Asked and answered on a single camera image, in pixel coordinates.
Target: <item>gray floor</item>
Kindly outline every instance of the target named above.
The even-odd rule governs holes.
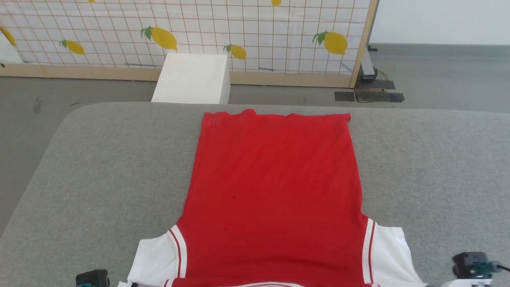
[[[510,113],[507,56],[402,56],[384,50],[374,65],[403,103],[335,102],[332,88],[232,86],[231,104],[453,109]],[[59,123],[85,105],[150,101],[155,82],[0,78],[0,234]]]

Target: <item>white stripe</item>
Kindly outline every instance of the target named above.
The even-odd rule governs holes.
[[[252,286],[274,286],[274,287],[281,287],[281,285],[289,286],[289,287],[304,287],[299,284],[295,283],[284,283],[284,282],[259,282],[259,283],[251,283],[251,284],[245,284],[245,285],[239,285],[239,286],[232,286],[232,287],[252,287]]]
[[[188,249],[186,248],[186,242],[184,241],[184,237],[177,225],[174,225],[170,230],[172,230],[177,242],[179,242],[179,247],[181,248],[181,273],[179,274],[179,277],[185,278],[186,267],[188,265]]]
[[[363,268],[363,282],[365,284],[372,284],[370,280],[370,265],[368,254],[370,253],[370,239],[372,237],[372,228],[374,221],[368,219],[367,230],[365,231],[365,240],[363,241],[363,255],[362,255],[362,268]]]

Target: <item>white sleeve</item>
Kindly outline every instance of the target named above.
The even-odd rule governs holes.
[[[135,260],[127,276],[127,283],[119,282],[118,287],[163,287],[177,278],[179,258],[177,246],[170,232],[153,239],[141,240],[138,244]]]
[[[372,239],[372,272],[374,283],[381,287],[428,286],[413,267],[411,251],[400,227],[375,225]]]

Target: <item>white wall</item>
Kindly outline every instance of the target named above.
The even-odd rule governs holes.
[[[510,0],[380,0],[370,42],[510,45]]]

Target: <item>wooden frame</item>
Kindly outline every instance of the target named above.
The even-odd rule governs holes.
[[[231,84],[354,88],[366,50],[377,0],[371,0],[352,76],[333,74],[278,74],[231,72]],[[154,68],[77,67],[5,64],[0,77],[68,78],[157,81],[161,70]]]

